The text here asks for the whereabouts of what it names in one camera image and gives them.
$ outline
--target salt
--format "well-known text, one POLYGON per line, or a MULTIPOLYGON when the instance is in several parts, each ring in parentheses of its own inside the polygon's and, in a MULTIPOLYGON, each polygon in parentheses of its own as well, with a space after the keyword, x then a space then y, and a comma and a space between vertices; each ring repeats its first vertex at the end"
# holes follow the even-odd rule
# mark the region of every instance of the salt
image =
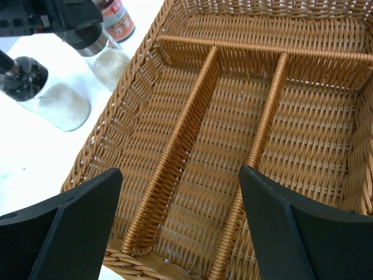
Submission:
POLYGON ((107 89, 114 90, 128 64, 122 50, 107 48, 94 62, 93 73, 107 89))
POLYGON ((38 99, 37 113, 63 131, 79 128, 90 113, 89 102, 64 83, 52 85, 38 99))

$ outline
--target black cap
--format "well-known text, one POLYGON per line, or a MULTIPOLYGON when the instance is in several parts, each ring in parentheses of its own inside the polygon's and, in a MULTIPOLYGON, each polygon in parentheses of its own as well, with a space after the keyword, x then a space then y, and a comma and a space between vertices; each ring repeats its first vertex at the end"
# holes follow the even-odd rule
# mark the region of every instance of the black cap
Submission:
POLYGON ((74 49, 82 50, 96 42, 102 31, 103 26, 101 23, 96 23, 81 29, 57 33, 57 36, 74 49))
POLYGON ((3 91, 17 102, 32 99, 44 87, 48 69, 30 57, 19 57, 19 72, 3 79, 3 91))

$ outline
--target white surface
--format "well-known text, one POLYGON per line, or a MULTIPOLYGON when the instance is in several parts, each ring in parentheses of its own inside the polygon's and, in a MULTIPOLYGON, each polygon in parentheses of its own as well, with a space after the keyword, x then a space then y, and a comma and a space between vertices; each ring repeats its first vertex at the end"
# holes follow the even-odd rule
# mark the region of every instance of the white surface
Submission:
MULTIPOLYGON (((163 0, 124 3, 136 29, 121 46, 132 57, 163 0)), ((76 155, 111 96, 75 50, 53 34, 21 37, 8 54, 13 58, 23 55, 35 58, 53 75, 86 96, 92 112, 82 127, 62 132, 0 93, 0 216, 59 193, 76 155)), ((103 267, 100 280, 112 279, 122 278, 103 267)))

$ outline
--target wicker basket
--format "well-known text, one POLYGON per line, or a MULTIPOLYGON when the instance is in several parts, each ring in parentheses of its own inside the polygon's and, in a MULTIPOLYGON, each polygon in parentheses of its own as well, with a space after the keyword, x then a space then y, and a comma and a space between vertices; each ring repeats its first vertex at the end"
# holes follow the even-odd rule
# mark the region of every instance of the wicker basket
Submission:
POLYGON ((127 280, 259 279, 245 163, 372 214, 371 5, 165 1, 62 188, 122 170, 104 264, 127 280))

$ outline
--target glass jar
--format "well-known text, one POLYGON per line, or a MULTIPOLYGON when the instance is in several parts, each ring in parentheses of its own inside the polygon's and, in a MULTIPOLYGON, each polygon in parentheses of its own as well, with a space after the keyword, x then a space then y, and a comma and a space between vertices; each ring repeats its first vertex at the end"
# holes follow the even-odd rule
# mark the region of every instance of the glass jar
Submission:
POLYGON ((15 59, 14 75, 2 76, 2 90, 21 106, 63 131, 73 131, 88 119, 89 102, 29 57, 15 59))
POLYGON ((93 0, 101 10, 103 26, 117 42, 126 40, 135 30, 135 24, 122 0, 93 0))
POLYGON ((101 24, 58 34, 86 61, 96 78, 114 90, 130 61, 119 44, 101 24))

